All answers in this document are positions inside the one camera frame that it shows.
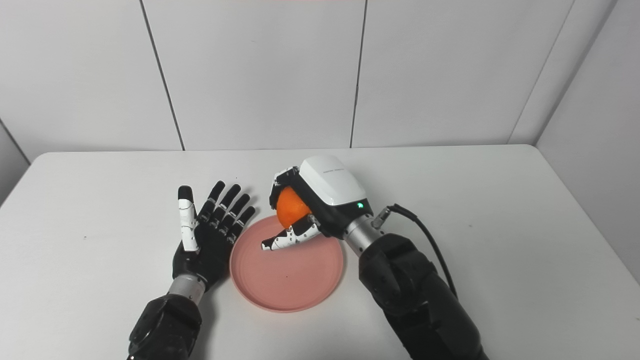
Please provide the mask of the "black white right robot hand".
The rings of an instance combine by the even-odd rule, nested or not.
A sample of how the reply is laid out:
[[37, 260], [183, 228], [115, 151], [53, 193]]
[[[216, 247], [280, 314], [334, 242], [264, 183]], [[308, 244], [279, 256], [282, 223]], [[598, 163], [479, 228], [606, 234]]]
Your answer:
[[365, 189], [334, 155], [311, 156], [300, 166], [277, 173], [269, 195], [273, 210], [277, 209], [286, 189], [291, 189], [310, 213], [295, 219], [274, 237], [263, 240], [264, 251], [290, 248], [323, 235], [345, 241], [361, 256], [382, 236], [380, 230], [371, 225], [374, 212]]

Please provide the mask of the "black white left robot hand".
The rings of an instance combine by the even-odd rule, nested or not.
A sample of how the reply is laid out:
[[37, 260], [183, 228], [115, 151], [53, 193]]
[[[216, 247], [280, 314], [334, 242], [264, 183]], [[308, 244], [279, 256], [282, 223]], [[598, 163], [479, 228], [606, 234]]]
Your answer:
[[181, 238], [173, 256], [172, 278], [195, 276], [209, 290], [226, 278], [231, 252], [256, 208], [239, 184], [219, 180], [200, 210], [190, 186], [178, 188]]

